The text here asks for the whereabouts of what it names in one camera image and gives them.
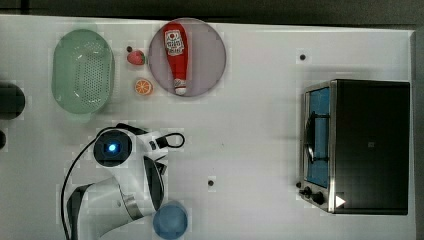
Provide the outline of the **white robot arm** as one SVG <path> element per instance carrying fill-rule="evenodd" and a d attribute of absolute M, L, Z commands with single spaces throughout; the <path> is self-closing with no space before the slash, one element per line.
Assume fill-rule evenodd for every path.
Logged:
<path fill-rule="evenodd" d="M 164 135 L 119 123 L 102 129 L 83 151 L 111 177 L 61 198 L 66 240 L 99 240 L 159 210 L 166 169 L 159 161 L 168 154 Z"/>

